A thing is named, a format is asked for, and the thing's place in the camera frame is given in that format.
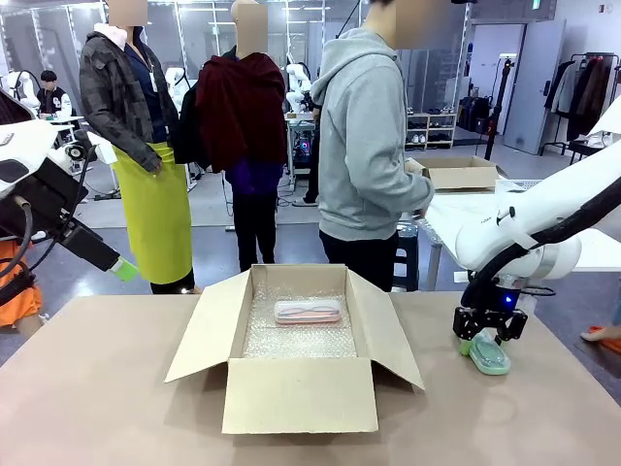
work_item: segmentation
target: navy shirt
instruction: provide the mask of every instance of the navy shirt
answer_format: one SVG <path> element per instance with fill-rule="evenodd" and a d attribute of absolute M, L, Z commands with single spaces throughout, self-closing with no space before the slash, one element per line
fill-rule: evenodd
<path fill-rule="evenodd" d="M 143 43 L 140 40 L 142 30 L 143 29 L 139 27 L 134 28 L 134 45 L 141 51 L 142 56 L 145 59 L 148 59 Z M 162 106 L 159 101 L 159 95 L 153 90 L 153 85 L 151 84 L 150 66 L 147 66 L 147 64 L 144 63 L 141 57 L 129 46 L 129 44 L 125 44 L 125 53 L 129 58 L 129 63 L 132 67 L 132 71 L 134 72 L 134 76 L 138 80 L 138 83 L 140 83 L 140 87 L 143 90 L 145 100 L 147 100 L 148 112 L 153 125 L 153 142 L 155 144 L 165 143 L 168 139 L 166 134 L 166 124 L 164 123 L 164 114 L 162 114 Z M 167 91 L 167 89 L 157 90 L 160 92 Z"/>

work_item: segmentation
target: door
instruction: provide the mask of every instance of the door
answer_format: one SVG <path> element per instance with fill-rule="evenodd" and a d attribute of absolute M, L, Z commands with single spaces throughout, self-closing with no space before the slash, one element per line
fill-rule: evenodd
<path fill-rule="evenodd" d="M 539 153 L 547 117 L 545 99 L 561 59 L 564 35 L 564 20 L 527 25 L 513 98 L 508 109 L 505 146 Z"/>

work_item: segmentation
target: lime green skirt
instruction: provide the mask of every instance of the lime green skirt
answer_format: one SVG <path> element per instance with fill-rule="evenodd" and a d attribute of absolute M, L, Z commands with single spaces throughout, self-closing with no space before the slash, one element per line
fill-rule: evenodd
<path fill-rule="evenodd" d="M 159 175 L 146 172 L 114 148 L 113 165 L 123 199 L 129 246 L 141 276 L 151 283 L 181 280 L 192 269 L 192 220 L 185 169 L 167 143 L 149 144 L 162 157 Z"/>

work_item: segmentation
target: dark gray jacket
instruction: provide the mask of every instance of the dark gray jacket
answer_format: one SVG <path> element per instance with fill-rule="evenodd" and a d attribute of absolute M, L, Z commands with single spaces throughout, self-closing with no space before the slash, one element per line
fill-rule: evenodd
<path fill-rule="evenodd" d="M 91 127 L 126 152 L 148 172 L 159 165 L 152 143 L 153 127 L 147 101 L 124 52 L 120 29 L 98 24 L 100 32 L 87 36 L 80 60 L 80 91 L 84 117 Z M 159 89 L 164 122 L 170 135 L 177 130 L 179 116 L 168 94 L 159 60 L 145 46 Z"/>

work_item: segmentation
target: person's hair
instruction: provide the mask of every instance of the person's hair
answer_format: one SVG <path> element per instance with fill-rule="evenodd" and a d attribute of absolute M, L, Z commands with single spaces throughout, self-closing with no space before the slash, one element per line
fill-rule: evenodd
<path fill-rule="evenodd" d="M 52 70 L 46 70 L 41 74 L 41 81 L 44 83 L 52 83 L 58 81 L 58 77 Z"/>

